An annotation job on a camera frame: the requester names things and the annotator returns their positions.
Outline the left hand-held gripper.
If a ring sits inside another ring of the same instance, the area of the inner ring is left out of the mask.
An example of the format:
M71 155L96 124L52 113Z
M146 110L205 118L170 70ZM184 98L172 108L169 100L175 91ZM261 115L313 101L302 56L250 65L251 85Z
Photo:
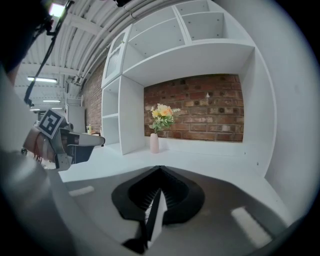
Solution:
M52 109L44 113L37 129L43 136L41 156L53 160L58 171L66 171L72 164L87 162L93 149L105 144L102 136L73 132L73 125Z

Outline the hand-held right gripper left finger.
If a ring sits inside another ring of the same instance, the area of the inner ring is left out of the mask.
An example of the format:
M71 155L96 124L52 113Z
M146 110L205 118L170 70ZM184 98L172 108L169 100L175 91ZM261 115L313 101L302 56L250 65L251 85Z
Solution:
M127 181L137 183L150 167L117 175L70 181L65 183L69 194L82 212L106 235L128 250L144 254L160 234L160 190L143 192L143 220L124 219L115 203L123 205L132 214L136 206L129 199L133 194Z

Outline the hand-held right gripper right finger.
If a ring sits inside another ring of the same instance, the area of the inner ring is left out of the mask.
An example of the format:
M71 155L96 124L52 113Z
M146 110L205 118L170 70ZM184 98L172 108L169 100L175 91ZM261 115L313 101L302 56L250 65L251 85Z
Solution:
M202 208L189 221L165 225L149 249L151 256L246 256L257 248L232 211L244 207L274 239L289 226L261 200L240 187L213 177L172 168L204 191Z

